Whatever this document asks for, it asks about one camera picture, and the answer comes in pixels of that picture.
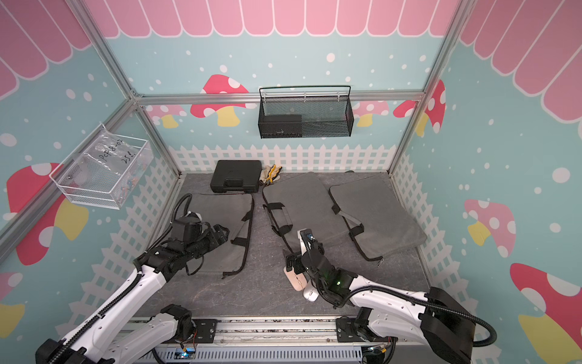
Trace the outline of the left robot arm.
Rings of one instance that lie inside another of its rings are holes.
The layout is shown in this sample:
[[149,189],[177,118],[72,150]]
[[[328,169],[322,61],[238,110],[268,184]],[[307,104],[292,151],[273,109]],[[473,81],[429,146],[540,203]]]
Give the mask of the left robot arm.
[[197,333],[188,309],[171,304],[142,328],[116,338],[142,305],[189,261],[203,260],[225,244],[230,231],[189,213],[175,218],[148,250],[133,261],[129,278],[91,317],[59,341],[46,340],[35,353],[37,363],[131,363],[174,340],[183,344]]

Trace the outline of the pink mouse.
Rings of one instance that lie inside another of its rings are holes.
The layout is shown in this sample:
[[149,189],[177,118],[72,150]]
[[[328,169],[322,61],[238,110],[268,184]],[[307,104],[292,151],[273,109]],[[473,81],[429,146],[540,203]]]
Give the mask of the pink mouse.
[[283,273],[295,291],[303,291],[307,287],[308,282],[303,273],[297,274],[293,268],[287,269],[287,267],[283,268]]

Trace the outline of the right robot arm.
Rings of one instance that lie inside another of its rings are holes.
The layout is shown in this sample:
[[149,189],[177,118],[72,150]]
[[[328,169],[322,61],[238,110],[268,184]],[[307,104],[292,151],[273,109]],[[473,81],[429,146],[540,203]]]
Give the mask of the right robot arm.
[[497,341],[491,324],[443,289],[406,291],[375,283],[332,265],[311,230],[302,229],[297,236],[300,251],[286,257],[292,284],[310,302],[322,299],[336,309],[359,308],[347,332],[364,342],[386,343],[386,360],[392,359],[398,340],[424,344],[448,363],[470,363],[475,348]]

